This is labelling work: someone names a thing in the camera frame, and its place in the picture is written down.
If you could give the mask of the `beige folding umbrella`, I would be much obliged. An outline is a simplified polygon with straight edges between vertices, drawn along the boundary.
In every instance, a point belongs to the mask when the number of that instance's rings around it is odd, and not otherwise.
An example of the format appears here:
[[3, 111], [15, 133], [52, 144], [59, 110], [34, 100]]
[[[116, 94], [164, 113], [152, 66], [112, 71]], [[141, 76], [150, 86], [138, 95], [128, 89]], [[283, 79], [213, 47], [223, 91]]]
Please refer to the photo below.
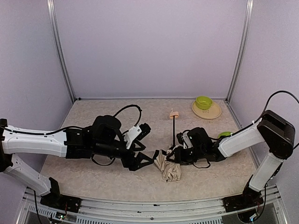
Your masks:
[[168, 161], [166, 157], [177, 148], [176, 146], [176, 133], [175, 133], [175, 119], [179, 117], [179, 112], [171, 110], [169, 118], [172, 120], [172, 144], [171, 147], [164, 151], [162, 149], [157, 150], [155, 154], [157, 156], [154, 159], [154, 164], [161, 171], [162, 178], [166, 182], [179, 181], [181, 177], [181, 167], [180, 164]]

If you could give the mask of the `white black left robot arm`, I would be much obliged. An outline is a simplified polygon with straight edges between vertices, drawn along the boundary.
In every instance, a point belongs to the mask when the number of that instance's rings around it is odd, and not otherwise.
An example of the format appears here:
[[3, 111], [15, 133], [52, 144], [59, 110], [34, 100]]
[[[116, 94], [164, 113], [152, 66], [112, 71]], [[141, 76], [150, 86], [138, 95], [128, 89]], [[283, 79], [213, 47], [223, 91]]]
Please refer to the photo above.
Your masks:
[[92, 125], [69, 126], [50, 133], [9, 126], [0, 121], [0, 170], [19, 179], [45, 199], [59, 200], [62, 195], [58, 182], [44, 177], [21, 162], [18, 153], [46, 154], [66, 159], [93, 159], [95, 155], [120, 159], [124, 168], [136, 171], [154, 160], [142, 151], [140, 142], [151, 128], [148, 124], [134, 125], [125, 134], [121, 122], [114, 116], [98, 116]]

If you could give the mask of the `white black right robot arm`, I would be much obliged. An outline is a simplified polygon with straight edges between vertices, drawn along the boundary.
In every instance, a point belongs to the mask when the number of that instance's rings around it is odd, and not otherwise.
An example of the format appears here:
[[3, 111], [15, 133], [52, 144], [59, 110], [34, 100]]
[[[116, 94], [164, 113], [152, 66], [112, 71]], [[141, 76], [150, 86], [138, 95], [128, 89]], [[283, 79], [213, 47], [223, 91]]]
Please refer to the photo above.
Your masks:
[[244, 192], [260, 192], [294, 151], [295, 127], [271, 110], [246, 128], [213, 139], [202, 127], [177, 134], [179, 145], [172, 148], [168, 161], [192, 165], [200, 159], [219, 162], [255, 145], [264, 143], [269, 151], [250, 177]]

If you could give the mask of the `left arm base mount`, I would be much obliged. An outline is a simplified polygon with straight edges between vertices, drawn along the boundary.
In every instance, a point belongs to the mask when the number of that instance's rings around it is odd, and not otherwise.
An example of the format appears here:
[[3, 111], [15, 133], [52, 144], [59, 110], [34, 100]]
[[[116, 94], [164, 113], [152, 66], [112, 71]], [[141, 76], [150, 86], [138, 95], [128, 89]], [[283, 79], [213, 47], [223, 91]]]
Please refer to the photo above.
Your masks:
[[67, 195], [46, 195], [42, 196], [40, 203], [51, 208], [64, 210], [66, 212], [78, 213], [82, 199]]

